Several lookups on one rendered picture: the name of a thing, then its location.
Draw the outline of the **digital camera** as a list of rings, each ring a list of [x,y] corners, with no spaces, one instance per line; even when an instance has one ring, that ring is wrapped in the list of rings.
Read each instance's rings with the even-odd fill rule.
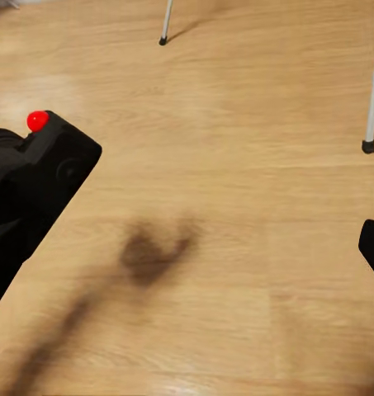
[[[31,252],[87,180],[102,146],[50,110],[32,111],[25,138],[0,128],[0,225],[25,220]]]

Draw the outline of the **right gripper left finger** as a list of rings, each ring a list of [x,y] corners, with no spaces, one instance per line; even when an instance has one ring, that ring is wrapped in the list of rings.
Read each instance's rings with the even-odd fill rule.
[[[31,238],[25,220],[0,225],[0,300],[31,252]]]

